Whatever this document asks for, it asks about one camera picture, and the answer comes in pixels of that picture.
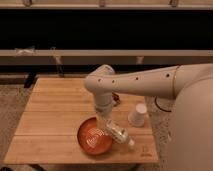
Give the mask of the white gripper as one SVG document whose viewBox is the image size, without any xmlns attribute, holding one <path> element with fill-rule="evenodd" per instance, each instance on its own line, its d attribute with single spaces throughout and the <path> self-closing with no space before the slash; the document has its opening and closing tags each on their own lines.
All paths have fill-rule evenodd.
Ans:
<svg viewBox="0 0 213 171">
<path fill-rule="evenodd" d="M 95 94 L 94 108 L 97 113 L 98 127 L 104 129 L 111 118 L 114 100 L 111 94 Z"/>
</svg>

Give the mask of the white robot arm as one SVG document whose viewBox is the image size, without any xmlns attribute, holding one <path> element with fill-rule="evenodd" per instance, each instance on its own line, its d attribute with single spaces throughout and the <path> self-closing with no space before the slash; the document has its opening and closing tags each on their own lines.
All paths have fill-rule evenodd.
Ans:
<svg viewBox="0 0 213 171">
<path fill-rule="evenodd" d="M 114 93 L 172 99 L 165 171 L 213 171 L 213 63 L 127 74 L 102 65 L 85 77 L 84 86 L 105 118 Z"/>
</svg>

